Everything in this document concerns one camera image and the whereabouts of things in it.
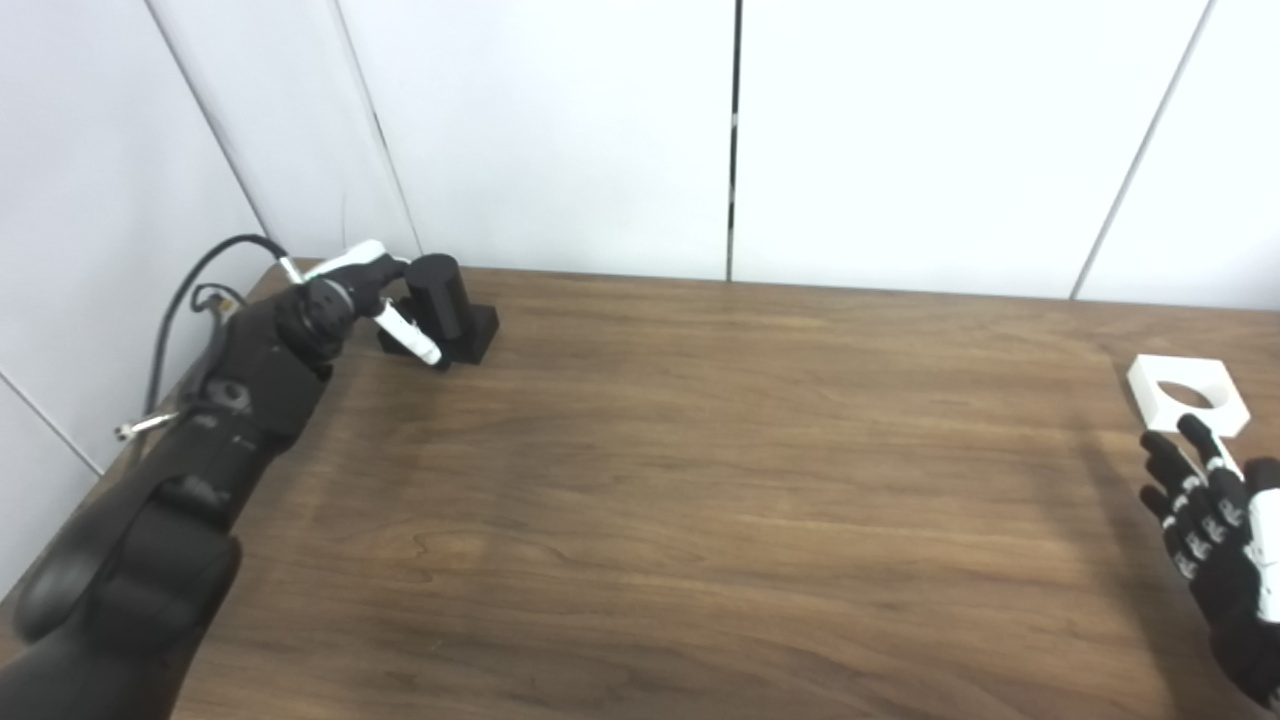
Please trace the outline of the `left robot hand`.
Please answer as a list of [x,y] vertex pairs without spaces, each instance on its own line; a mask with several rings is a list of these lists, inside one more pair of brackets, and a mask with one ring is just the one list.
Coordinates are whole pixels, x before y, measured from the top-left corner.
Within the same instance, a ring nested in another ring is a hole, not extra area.
[[365,240],[317,264],[302,278],[339,288],[355,315],[375,322],[380,331],[424,364],[440,366],[445,357],[435,341],[381,295],[385,287],[404,275],[408,265],[406,258],[392,254],[383,242]]

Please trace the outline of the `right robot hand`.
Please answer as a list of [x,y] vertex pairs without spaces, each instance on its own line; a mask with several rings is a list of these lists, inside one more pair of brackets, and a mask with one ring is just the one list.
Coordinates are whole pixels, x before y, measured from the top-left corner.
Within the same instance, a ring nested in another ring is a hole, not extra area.
[[1196,414],[1178,433],[1192,460],[1169,437],[1140,436],[1152,483],[1139,501],[1158,523],[1165,552],[1187,582],[1210,633],[1222,674],[1271,714],[1279,697],[1279,462],[1238,464]]

